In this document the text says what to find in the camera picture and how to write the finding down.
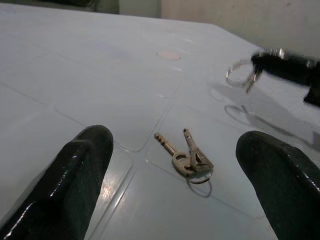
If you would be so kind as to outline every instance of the metal ring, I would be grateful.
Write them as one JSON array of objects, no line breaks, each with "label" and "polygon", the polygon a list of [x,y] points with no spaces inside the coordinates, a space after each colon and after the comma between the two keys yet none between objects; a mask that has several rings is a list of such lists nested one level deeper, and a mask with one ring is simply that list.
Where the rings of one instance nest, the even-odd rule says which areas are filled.
[{"label": "metal ring", "polygon": [[200,181],[191,181],[190,178],[188,176],[186,176],[185,177],[186,180],[191,184],[203,184],[203,183],[209,181],[212,174],[214,173],[214,168],[212,166],[210,166],[208,163],[201,162],[201,163],[198,163],[198,165],[200,165],[200,166],[206,165],[206,166],[210,167],[211,171],[210,171],[209,175],[204,180],[200,180]]},{"label": "metal ring", "polygon": [[237,70],[239,69],[240,67],[242,67],[243,65],[249,65],[251,64],[251,61],[250,60],[240,60],[238,61],[237,63],[233,64],[229,70],[226,72],[226,75],[225,75],[225,80],[226,82],[231,85],[231,86],[235,86],[235,87],[240,87],[240,88],[243,88],[247,82],[248,82],[248,79],[244,82],[232,82],[231,79],[230,79],[230,76],[231,76],[231,73],[234,71],[234,70]]}]

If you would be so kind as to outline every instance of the key ring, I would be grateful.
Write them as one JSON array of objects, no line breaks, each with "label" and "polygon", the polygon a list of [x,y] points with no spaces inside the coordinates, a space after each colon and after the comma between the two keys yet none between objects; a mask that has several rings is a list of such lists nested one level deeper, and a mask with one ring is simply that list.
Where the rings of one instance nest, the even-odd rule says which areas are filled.
[{"label": "key ring", "polygon": [[244,88],[245,92],[248,93],[250,91],[250,89],[252,88],[252,86],[254,85],[254,83],[258,80],[260,74],[262,73],[262,70],[257,70],[255,68],[253,68],[252,73],[249,74],[249,76],[247,77],[247,79],[243,82],[233,82],[231,81],[231,73],[234,70],[237,70],[239,68],[241,68],[244,65],[251,65],[251,61],[250,60],[240,60],[238,62],[236,62],[235,64],[233,64],[228,71],[226,72],[225,75],[225,80],[226,82],[230,85],[230,86],[234,86],[234,87],[238,87],[238,88]]},{"label": "key ring", "polygon": [[185,179],[187,180],[188,183],[191,183],[191,184],[203,184],[203,183],[209,181],[211,176],[212,176],[212,174],[214,173],[214,168],[212,166],[210,166],[208,163],[201,162],[201,163],[198,163],[198,165],[201,165],[201,166],[206,165],[206,166],[208,166],[210,168],[209,175],[205,179],[200,180],[200,181],[192,181],[192,180],[190,180],[190,178],[188,176],[185,176]]}]

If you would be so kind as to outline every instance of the black object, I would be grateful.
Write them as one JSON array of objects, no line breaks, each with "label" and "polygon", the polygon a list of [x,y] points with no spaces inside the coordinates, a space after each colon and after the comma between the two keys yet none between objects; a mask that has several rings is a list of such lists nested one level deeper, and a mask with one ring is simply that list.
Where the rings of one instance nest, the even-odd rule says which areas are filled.
[{"label": "black object", "polygon": [[102,125],[67,143],[5,222],[1,240],[82,240],[113,152]]},{"label": "black object", "polygon": [[320,170],[298,148],[249,131],[236,157],[279,240],[320,240]]},{"label": "black object", "polygon": [[276,77],[310,87],[306,103],[320,107],[320,60],[275,48],[251,57],[256,72],[266,71]]}]

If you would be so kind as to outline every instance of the metal key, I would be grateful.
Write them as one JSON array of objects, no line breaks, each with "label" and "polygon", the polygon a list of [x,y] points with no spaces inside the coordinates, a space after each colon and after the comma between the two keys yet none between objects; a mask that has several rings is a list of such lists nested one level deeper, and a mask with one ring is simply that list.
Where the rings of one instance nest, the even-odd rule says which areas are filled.
[{"label": "metal key", "polygon": [[177,151],[160,133],[154,134],[155,139],[172,155],[172,164],[175,170],[186,178],[193,177],[197,174],[190,166],[190,157],[184,152]]},{"label": "metal key", "polygon": [[185,140],[190,149],[190,165],[197,172],[213,171],[214,165],[204,155],[204,153],[197,147],[191,133],[188,129],[183,130]]}]

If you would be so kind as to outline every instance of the white table surface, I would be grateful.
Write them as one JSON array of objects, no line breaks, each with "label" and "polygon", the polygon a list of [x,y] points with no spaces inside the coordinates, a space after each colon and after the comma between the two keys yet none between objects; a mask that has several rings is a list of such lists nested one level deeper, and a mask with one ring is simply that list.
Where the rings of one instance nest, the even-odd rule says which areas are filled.
[{"label": "white table surface", "polygon": [[[249,95],[227,86],[228,67],[257,49],[211,24],[0,4],[0,218],[65,143],[102,124],[114,152],[86,239],[277,239],[237,140],[263,131],[320,166],[320,111],[308,89],[266,74]],[[210,183],[188,187],[153,138],[187,152],[183,128],[215,165]]]}]

